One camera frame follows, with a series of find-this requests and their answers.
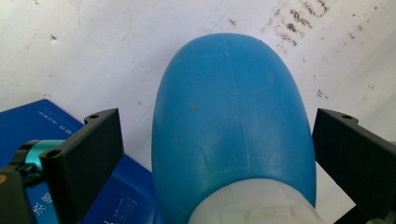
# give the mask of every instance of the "white wall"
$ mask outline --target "white wall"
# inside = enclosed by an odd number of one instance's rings
[[[150,169],[151,117],[166,65],[201,35],[267,43],[318,107],[396,139],[396,1],[2,0],[0,110],[50,99],[75,118],[118,107],[126,153]],[[318,171],[329,223],[353,203]]]

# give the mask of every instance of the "blue rounded object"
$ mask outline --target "blue rounded object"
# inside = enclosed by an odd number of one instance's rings
[[[151,158],[163,223],[187,223],[205,197],[250,178],[286,183],[315,205],[302,99],[282,60],[250,36],[203,36],[175,55],[157,95]]]

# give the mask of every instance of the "black bracket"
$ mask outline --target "black bracket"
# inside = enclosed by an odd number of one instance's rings
[[[325,109],[318,110],[313,140],[317,162],[356,204],[353,213],[386,219],[396,199],[396,146]]]
[[[61,223],[75,223],[84,218],[122,155],[118,109],[88,116],[84,127],[58,147],[40,155],[43,176]],[[10,169],[13,167],[10,165],[0,170],[1,203],[5,203],[0,209],[0,222],[35,223],[21,173]],[[13,205],[10,209],[16,210],[3,209],[9,204]]]

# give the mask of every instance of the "white plastic base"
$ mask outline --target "white plastic base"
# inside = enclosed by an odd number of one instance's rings
[[[235,182],[204,199],[189,224],[324,223],[304,196],[270,179]]]

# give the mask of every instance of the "white surface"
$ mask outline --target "white surface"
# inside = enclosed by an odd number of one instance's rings
[[[248,179],[221,188],[194,210],[189,224],[323,224],[296,189],[270,179]]]
[[[0,1],[0,110],[48,98],[82,120],[118,107],[126,153],[150,169],[166,65],[201,35],[252,35],[284,60],[311,127],[318,107],[396,139],[396,1]],[[318,172],[332,223],[353,204]]]

